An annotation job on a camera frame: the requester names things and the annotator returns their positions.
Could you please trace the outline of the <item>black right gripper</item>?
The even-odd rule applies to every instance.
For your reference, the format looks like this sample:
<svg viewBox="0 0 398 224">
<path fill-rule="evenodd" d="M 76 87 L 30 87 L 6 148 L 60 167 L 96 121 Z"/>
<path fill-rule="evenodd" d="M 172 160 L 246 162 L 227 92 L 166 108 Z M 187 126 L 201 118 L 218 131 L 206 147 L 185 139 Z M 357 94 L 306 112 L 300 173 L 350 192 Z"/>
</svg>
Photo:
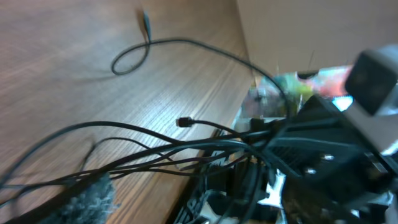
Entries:
<svg viewBox="0 0 398 224">
<path fill-rule="evenodd" d="M 271 168 L 284 174 L 286 223 L 396 223 L 397 141 L 311 97 L 290 119 L 252 119 Z"/>
</svg>

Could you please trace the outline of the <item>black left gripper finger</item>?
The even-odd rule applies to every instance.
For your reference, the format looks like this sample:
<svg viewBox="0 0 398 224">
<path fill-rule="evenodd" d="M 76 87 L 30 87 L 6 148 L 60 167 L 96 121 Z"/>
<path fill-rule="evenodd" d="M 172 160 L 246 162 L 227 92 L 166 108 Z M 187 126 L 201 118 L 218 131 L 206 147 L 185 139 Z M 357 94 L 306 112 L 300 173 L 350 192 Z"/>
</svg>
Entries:
<svg viewBox="0 0 398 224">
<path fill-rule="evenodd" d="M 48 224 L 99 224 L 105 223 L 116 208 L 116 192 L 108 174 L 101 176 L 76 196 L 72 196 L 62 206 L 47 212 L 39 209 L 15 217 L 8 223 L 48 223 Z"/>
</svg>

